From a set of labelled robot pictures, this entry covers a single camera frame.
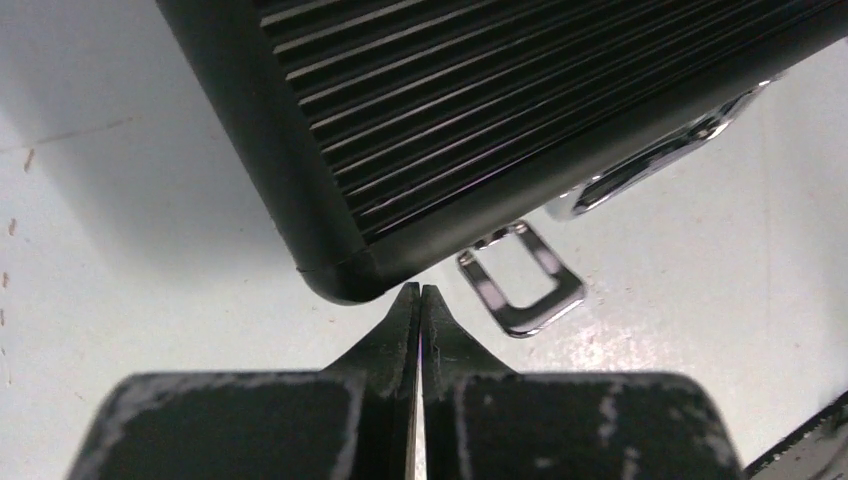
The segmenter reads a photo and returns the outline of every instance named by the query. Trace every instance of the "white surface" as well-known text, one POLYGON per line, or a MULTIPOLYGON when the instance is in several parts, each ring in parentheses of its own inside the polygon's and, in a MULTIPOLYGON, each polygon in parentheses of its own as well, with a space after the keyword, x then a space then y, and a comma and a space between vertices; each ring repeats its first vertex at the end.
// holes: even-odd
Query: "white surface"
MULTIPOLYGON (((749 462, 848 389, 846 78, 840 43, 603 208, 529 215, 591 286, 533 339, 452 260, 418 280, 517 369, 692 376, 749 462)), ((320 368, 391 302, 303 284, 153 2, 6 0, 0 91, 0 478, 61 478, 128 374, 320 368)))

